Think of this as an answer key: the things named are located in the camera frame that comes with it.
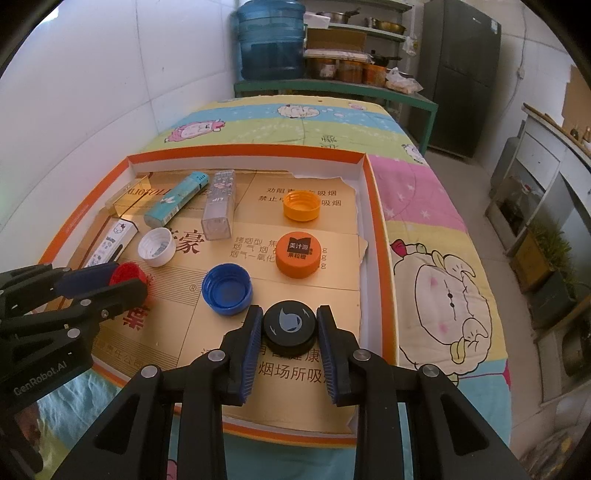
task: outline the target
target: refrigerator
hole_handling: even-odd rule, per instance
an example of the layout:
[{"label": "refrigerator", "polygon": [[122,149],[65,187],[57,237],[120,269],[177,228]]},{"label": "refrigerator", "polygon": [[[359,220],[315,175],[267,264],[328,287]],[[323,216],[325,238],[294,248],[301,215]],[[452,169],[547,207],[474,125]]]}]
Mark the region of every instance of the refrigerator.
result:
[{"label": "refrigerator", "polygon": [[[429,146],[472,157],[492,97],[501,25],[462,0],[424,6],[417,80],[421,95],[439,105]],[[426,113],[412,109],[408,129],[422,138]]]}]

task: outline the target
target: water drop logo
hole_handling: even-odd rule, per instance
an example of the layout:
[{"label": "water drop logo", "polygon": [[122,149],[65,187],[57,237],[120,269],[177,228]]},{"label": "water drop logo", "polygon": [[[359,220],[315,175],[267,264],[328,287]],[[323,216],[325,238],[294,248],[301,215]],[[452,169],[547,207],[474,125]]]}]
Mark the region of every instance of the water drop logo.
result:
[{"label": "water drop logo", "polygon": [[295,313],[285,313],[283,309],[279,312],[279,326],[286,332],[295,333],[301,329],[301,318]]}]

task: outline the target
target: pink sheep print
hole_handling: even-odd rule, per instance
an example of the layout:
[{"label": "pink sheep print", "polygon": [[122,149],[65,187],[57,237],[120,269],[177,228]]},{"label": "pink sheep print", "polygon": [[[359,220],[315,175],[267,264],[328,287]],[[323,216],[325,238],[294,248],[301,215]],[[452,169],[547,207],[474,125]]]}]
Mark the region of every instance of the pink sheep print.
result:
[{"label": "pink sheep print", "polygon": [[172,133],[164,139],[164,142],[182,142],[189,138],[205,135],[211,132],[219,132],[226,122],[221,120],[207,120],[204,122],[192,122],[175,128]]}]

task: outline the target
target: bed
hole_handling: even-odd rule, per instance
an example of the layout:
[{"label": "bed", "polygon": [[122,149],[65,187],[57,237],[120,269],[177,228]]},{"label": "bed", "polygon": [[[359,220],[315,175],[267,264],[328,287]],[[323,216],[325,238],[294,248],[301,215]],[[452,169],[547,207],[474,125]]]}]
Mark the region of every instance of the bed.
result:
[{"label": "bed", "polygon": [[[398,363],[437,364],[508,444],[510,378],[495,299],[466,227],[400,126],[373,103],[314,96],[215,102],[145,152],[219,144],[308,145],[364,153],[379,191],[394,282]],[[49,478],[119,386],[91,370],[38,402]],[[178,422],[173,426],[177,434]],[[259,442],[226,434],[228,478],[352,478],[353,448]],[[410,446],[405,444],[406,457]],[[171,442],[170,478],[176,477]],[[410,478],[411,465],[405,462]]]}]

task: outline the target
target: transparent plastic box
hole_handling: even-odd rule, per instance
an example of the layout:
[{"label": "transparent plastic box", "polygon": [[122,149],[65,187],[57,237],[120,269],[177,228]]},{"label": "transparent plastic box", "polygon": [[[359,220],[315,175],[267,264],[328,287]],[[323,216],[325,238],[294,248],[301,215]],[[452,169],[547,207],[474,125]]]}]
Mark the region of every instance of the transparent plastic box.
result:
[{"label": "transparent plastic box", "polygon": [[209,183],[209,194],[201,226],[207,240],[223,240],[232,236],[236,173],[234,170],[217,172]]}]

